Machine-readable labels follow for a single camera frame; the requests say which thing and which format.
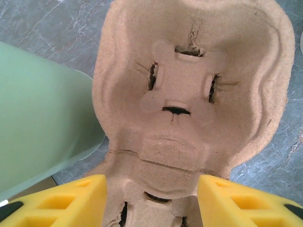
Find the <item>yellow foam block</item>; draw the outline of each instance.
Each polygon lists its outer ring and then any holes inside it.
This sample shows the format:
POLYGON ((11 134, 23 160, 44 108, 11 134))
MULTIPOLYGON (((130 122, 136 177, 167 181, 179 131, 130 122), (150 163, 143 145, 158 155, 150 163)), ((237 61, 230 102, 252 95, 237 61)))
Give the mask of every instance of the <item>yellow foam block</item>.
POLYGON ((12 201, 24 205, 0 227, 99 227, 106 198, 105 176, 93 175, 12 201))
POLYGON ((303 227, 284 205, 299 204, 210 175, 202 175, 198 201, 204 227, 303 227))

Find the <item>black rubber pad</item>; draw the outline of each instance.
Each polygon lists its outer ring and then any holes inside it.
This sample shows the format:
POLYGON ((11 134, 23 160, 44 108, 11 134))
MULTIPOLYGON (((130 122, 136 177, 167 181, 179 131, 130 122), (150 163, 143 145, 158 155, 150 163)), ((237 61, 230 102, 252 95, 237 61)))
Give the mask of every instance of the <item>black rubber pad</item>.
POLYGON ((296 207, 291 204, 285 204, 284 205, 287 209, 289 209, 291 212, 293 212, 296 216, 301 218, 303 220, 303 209, 300 207, 296 207))
POLYGON ((13 214, 16 210, 24 205, 23 202, 17 201, 0 207, 0 222, 13 214))

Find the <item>light green plastic bin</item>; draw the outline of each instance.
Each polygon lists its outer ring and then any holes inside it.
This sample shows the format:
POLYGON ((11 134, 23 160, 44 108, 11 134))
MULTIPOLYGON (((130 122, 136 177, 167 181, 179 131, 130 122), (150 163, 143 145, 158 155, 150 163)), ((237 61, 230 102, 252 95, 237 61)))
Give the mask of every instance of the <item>light green plastic bin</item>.
POLYGON ((0 201, 93 153, 92 78, 0 42, 0 201))

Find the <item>cardboard egg carton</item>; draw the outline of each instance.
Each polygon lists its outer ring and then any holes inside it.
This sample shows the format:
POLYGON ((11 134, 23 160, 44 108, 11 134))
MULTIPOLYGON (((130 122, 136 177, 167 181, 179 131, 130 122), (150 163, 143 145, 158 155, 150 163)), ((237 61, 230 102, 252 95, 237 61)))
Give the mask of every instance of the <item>cardboard egg carton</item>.
POLYGON ((103 226, 202 226, 198 177, 270 142, 293 61, 274 0, 114 1, 93 81, 109 153, 88 173, 108 178, 103 226))

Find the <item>gray marble floor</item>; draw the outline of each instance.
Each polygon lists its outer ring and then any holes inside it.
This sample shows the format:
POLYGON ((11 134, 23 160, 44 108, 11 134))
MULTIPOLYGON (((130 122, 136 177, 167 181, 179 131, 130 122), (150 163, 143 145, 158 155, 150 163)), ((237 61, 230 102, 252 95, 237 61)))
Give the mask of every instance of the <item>gray marble floor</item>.
MULTIPOLYGON (((0 41, 93 75, 100 32, 111 0, 1 0, 0 41)), ((278 0, 291 19, 296 38, 288 103, 271 143, 232 171, 231 180, 303 205, 303 0, 278 0)), ((53 177, 62 184, 97 166, 108 140, 85 160, 53 177)))

